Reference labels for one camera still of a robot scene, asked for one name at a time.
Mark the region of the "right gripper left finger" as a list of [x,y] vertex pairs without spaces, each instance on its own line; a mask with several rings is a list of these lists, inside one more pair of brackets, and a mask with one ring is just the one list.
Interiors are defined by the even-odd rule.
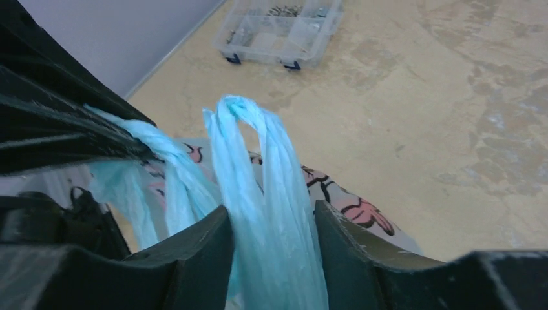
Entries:
[[1,308],[223,309],[233,253],[222,206],[122,261],[74,245],[4,245]]

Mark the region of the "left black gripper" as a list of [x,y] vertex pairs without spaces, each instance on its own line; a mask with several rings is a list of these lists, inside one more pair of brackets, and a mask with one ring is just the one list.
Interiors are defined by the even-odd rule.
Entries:
[[[36,100],[1,95],[1,175],[109,160],[152,160],[152,150],[119,125],[65,100],[55,110]],[[70,207],[25,191],[1,197],[1,243],[71,244],[113,260],[131,254],[110,209],[84,188],[71,188]]]

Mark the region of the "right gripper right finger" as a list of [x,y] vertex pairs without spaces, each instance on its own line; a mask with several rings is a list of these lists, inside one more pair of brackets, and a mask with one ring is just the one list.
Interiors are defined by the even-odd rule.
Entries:
[[395,246],[325,201],[315,223],[330,309],[546,309],[546,251],[472,251],[440,262]]

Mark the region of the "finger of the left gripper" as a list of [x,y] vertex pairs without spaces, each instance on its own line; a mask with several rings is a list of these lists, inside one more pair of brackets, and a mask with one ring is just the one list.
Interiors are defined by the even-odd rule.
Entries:
[[155,124],[94,77],[19,1],[1,1],[1,64],[78,105]]

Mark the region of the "blue plastic bag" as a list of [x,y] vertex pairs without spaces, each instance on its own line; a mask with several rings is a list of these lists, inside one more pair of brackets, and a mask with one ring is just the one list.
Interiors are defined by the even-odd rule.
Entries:
[[279,117],[242,96],[203,110],[207,137],[176,139],[155,126],[99,115],[153,158],[90,165],[94,199],[131,224],[141,249],[197,223],[219,205],[233,226],[228,309],[326,309],[314,208],[324,200],[370,233],[413,253],[416,241],[377,207],[301,165]]

